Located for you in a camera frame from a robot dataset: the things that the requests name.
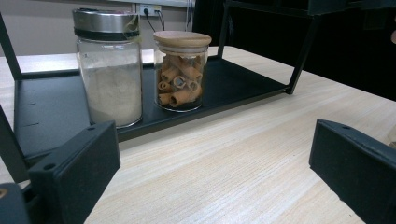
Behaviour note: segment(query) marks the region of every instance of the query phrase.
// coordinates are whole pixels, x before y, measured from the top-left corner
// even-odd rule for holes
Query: wall
[[[72,10],[90,7],[135,11],[135,4],[99,0],[0,0],[0,11],[17,55],[76,52]],[[162,7],[165,30],[185,30],[186,8]],[[149,17],[156,31],[162,29],[158,17]],[[153,49],[153,31],[141,18],[142,49]]]

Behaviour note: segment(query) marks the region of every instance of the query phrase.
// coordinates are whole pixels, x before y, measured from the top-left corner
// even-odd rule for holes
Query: black wire
[[[165,20],[163,19],[163,13],[160,10],[158,10],[157,13],[160,16],[160,21],[161,21],[161,25],[163,26],[163,30],[165,30]]]
[[[148,20],[148,24],[151,26],[152,31],[155,32],[154,27],[152,27],[151,22],[149,22],[149,15],[146,15],[146,19]]]

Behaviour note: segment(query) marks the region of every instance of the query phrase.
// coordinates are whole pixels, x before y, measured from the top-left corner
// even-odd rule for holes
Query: dark background
[[[307,9],[307,1],[283,3]],[[379,12],[383,20],[370,19],[372,12]],[[222,0],[196,0],[192,30],[211,35],[211,46],[217,46],[222,14]],[[310,19],[234,7],[230,14],[232,33],[226,45],[295,65]],[[396,45],[390,41],[395,17],[395,8],[353,8],[322,15],[304,70],[396,101]]]

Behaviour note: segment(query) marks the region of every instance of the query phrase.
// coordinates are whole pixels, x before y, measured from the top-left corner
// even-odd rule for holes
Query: jar lid
[[[94,40],[127,40],[139,35],[139,17],[129,11],[73,10],[75,34]]]
[[[200,48],[210,44],[209,35],[184,31],[160,31],[154,33],[154,40],[160,45],[174,48]]]

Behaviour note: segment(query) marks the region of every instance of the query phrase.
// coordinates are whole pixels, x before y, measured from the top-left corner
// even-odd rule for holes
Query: black shelf tray
[[[16,81],[14,132],[29,163],[91,125],[79,71],[59,75],[62,77],[46,74],[50,77]],[[173,112],[155,104],[154,76],[153,64],[145,64],[143,118],[118,129],[120,142],[280,94],[288,87],[219,57],[209,57],[203,105],[190,112]]]

